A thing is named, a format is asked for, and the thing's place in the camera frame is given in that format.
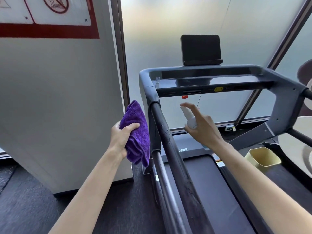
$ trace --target yellow emergency stop button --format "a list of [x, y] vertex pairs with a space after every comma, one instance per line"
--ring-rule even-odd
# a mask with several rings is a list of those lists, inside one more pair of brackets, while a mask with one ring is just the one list
[[221, 92], [223, 90], [223, 87], [216, 87], [214, 89], [215, 92]]

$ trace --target forearm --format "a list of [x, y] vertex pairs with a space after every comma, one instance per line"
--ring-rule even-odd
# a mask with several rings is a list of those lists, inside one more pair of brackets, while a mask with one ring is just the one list
[[312, 216], [230, 144], [222, 143], [215, 153], [275, 234], [312, 233]]
[[121, 162], [107, 150], [49, 234], [91, 234]]

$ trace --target treadmill belt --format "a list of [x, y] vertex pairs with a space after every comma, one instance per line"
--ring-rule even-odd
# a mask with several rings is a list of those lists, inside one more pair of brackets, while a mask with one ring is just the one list
[[[184, 163], [216, 234], [255, 233], [211, 156], [185, 159]], [[165, 168], [187, 232], [192, 233], [168, 163]]]

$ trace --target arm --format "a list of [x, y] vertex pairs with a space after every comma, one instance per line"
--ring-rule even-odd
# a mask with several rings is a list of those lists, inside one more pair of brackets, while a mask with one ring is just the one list
[[124, 148], [130, 132], [140, 126], [133, 123], [122, 130], [118, 122], [112, 128], [111, 143], [69, 203], [49, 234], [91, 234], [113, 182], [120, 162], [127, 156]]
[[194, 130], [186, 125], [185, 130], [220, 157], [275, 234], [312, 233], [310, 213], [226, 143], [211, 117], [193, 104], [181, 106], [192, 110], [198, 125]]

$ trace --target frosted window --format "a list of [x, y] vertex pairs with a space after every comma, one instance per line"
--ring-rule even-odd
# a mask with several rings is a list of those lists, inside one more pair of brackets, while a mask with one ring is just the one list
[[[180, 37], [183, 34], [220, 35], [224, 64], [266, 66], [302, 2], [121, 0], [130, 100], [142, 102], [138, 85], [141, 70], [182, 65]], [[202, 95], [199, 102], [203, 112], [214, 113], [211, 116], [215, 122], [235, 120], [250, 92], [219, 95]], [[181, 97], [175, 98], [161, 99], [170, 128], [183, 127], [185, 123], [183, 114], [176, 115]], [[229, 105], [236, 108], [226, 111], [225, 115], [223, 109]]]
[[[312, 15], [302, 27], [298, 36], [278, 65], [276, 71], [294, 81], [297, 79], [299, 67], [312, 59]], [[271, 115], [275, 101], [275, 95], [271, 92], [262, 92], [246, 118]]]

